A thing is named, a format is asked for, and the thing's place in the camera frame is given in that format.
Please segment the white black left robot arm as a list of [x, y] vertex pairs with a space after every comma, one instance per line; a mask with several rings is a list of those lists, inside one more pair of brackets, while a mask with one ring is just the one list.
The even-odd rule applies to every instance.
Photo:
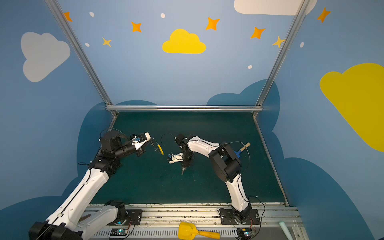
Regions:
[[123, 202], [109, 201], [101, 210], [81, 219], [91, 200], [102, 186], [116, 173], [121, 159], [145, 152], [150, 143], [149, 133], [127, 137], [121, 131], [110, 129], [100, 136], [101, 149], [87, 164], [83, 179], [68, 198], [43, 223], [36, 222], [29, 229], [31, 240], [88, 240], [110, 223], [127, 217]]

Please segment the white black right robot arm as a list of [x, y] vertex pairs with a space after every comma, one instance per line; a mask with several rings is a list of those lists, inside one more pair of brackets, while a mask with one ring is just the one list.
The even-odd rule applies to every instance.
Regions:
[[184, 136], [179, 134], [174, 137], [176, 144], [182, 150], [180, 154], [169, 155], [169, 163], [180, 162], [182, 174], [192, 166], [194, 153], [201, 154], [211, 160], [214, 172], [218, 178], [225, 182], [230, 197], [231, 208], [235, 220], [243, 224], [252, 210], [242, 184], [241, 161], [229, 144], [216, 144], [201, 139], [198, 136]]

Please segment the yellow plastic scoop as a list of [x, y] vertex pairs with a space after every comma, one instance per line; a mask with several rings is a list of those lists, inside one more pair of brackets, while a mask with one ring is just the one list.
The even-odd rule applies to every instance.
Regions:
[[194, 240], [196, 236], [203, 236], [215, 240], [221, 238], [220, 233], [199, 231], [192, 223], [180, 223], [178, 230], [178, 238], [180, 240]]

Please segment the left green circuit board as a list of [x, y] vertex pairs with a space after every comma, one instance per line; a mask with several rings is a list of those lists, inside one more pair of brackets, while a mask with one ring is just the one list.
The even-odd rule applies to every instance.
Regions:
[[122, 229], [111, 229], [109, 238], [111, 239], [125, 239], [129, 234], [127, 228]]

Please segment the green circuit board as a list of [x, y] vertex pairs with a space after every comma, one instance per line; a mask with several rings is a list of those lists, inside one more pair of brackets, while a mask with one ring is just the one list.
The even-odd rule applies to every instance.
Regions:
[[122, 229], [111, 229], [109, 238], [111, 239], [125, 239], [129, 234], [127, 228]]
[[246, 228], [237, 228], [237, 240], [251, 240], [252, 238], [252, 230]]

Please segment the right green circuit board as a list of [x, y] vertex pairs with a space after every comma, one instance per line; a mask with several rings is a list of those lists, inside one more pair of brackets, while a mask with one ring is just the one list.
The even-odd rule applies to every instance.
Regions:
[[252, 230], [246, 228], [237, 228], [237, 240], [251, 240], [252, 238]]

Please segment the pale teal tube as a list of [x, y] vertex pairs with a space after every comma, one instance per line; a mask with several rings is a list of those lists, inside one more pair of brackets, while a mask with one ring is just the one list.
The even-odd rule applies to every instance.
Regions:
[[289, 231], [289, 229], [288, 229], [288, 227], [284, 221], [279, 221], [279, 226], [283, 230], [283, 232], [284, 232], [284, 234], [288, 240], [294, 240], [293, 236], [291, 235], [291, 232]]

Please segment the aluminium back frame rail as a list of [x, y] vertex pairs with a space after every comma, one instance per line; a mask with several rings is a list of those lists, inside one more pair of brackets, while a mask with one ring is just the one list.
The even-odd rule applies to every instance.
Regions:
[[117, 112], [261, 112], [263, 110], [263, 107], [107, 105], [106, 110]]

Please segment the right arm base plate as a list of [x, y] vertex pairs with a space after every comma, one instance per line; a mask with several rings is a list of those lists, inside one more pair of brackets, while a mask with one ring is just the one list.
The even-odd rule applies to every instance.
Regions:
[[260, 225], [261, 215], [258, 210], [251, 209], [251, 211], [241, 217], [233, 209], [220, 208], [218, 210], [220, 221], [222, 225]]

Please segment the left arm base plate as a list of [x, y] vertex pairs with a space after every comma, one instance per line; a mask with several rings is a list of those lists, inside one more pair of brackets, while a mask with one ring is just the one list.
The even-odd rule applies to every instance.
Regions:
[[141, 224], [142, 210], [126, 210], [126, 216], [112, 223], [115, 226], [138, 226]]

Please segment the aluminium left frame post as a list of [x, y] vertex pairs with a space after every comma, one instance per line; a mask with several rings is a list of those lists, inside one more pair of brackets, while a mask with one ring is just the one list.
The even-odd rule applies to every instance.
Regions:
[[92, 83], [94, 84], [95, 88], [97, 89], [99, 95], [103, 99], [104, 103], [106, 104], [106, 107], [109, 105], [112, 105], [112, 100], [110, 99], [109, 95], [107, 94], [106, 89], [104, 88], [100, 78], [98, 77], [95, 69], [93, 68], [89, 58], [87, 57], [80, 41], [78, 40], [74, 30], [72, 29], [69, 21], [66, 19], [65, 14], [59, 4], [58, 1], [52, 1], [52, 0], [45, 0], [45, 3], [47, 4], [48, 8], [50, 9], [51, 13], [53, 14], [54, 18], [56, 19], [57, 23], [59, 24], [60, 28], [64, 32], [65, 36], [67, 37], [68, 41], [70, 42], [71, 46], [73, 47], [76, 55], [78, 56], [80, 62], [82, 63], [84, 69], [86, 70], [88, 76], [90, 77]]

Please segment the aluminium frame post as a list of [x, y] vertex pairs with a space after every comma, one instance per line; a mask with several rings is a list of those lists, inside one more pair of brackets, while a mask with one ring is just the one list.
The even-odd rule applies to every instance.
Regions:
[[270, 92], [270, 89], [284, 63], [284, 60], [289, 52], [289, 49], [291, 45], [293, 44], [295, 37], [306, 17], [307, 9], [310, 5], [310, 0], [304, 0], [299, 5], [298, 11], [293, 19], [293, 22], [287, 32], [286, 39], [283, 43], [283, 46], [280, 48], [278, 56], [276, 58], [276, 61], [273, 65], [273, 68], [269, 74], [269, 77], [267, 78], [266, 83], [264, 84], [262, 91], [258, 97], [256, 107], [258, 107], [257, 110], [253, 111], [253, 118], [256, 120], [257, 115], [259, 112], [263, 110], [263, 104], [268, 96], [268, 93]]
[[69, 21], [66, 19], [65, 14], [59, 4], [58, 1], [52, 1], [52, 0], [45, 0], [45, 3], [47, 4], [48, 8], [50, 9], [51, 13], [53, 14], [54, 18], [56, 19], [57, 23], [59, 24], [60, 28], [64, 32], [65, 36], [67, 37], [68, 41], [70, 42], [71, 46], [73, 47], [76, 55], [78, 56], [80, 62], [82, 63], [84, 69], [86, 70], [88, 76], [90, 77], [92, 83], [94, 84], [95, 88], [97, 89], [99, 95], [103, 99], [104, 103], [106, 104], [106, 107], [109, 105], [112, 105], [112, 100], [110, 99], [109, 95], [107, 94], [106, 89], [104, 88], [100, 78], [98, 77], [95, 69], [93, 68], [89, 58], [87, 57], [80, 41], [78, 40], [74, 30], [72, 29]]

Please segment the aluminium right frame post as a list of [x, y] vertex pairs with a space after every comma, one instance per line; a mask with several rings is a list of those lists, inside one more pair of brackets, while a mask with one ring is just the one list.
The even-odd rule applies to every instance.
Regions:
[[253, 118], [256, 120], [257, 115], [259, 112], [263, 110], [263, 104], [268, 96], [268, 93], [270, 92], [270, 89], [284, 63], [284, 60], [289, 52], [289, 49], [291, 45], [293, 44], [295, 37], [306, 17], [307, 9], [310, 5], [310, 0], [304, 0], [299, 5], [298, 11], [293, 19], [293, 22], [287, 32], [286, 39], [283, 43], [283, 46], [280, 48], [278, 56], [276, 58], [276, 61], [273, 65], [273, 68], [269, 74], [269, 77], [267, 78], [266, 83], [264, 84], [262, 91], [258, 97], [256, 107], [258, 107], [257, 110], [253, 111]]

